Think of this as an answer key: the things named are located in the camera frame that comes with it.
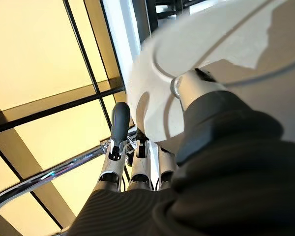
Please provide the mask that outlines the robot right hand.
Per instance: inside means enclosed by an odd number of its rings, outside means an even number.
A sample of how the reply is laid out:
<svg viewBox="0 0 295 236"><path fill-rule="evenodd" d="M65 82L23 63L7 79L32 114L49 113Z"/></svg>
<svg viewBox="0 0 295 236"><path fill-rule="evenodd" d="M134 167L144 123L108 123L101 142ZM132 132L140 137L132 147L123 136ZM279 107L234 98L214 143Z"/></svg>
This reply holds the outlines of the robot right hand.
<svg viewBox="0 0 295 236"><path fill-rule="evenodd" d="M295 143L209 74L172 80L184 136L170 187L95 190L70 236L295 236Z"/></svg>

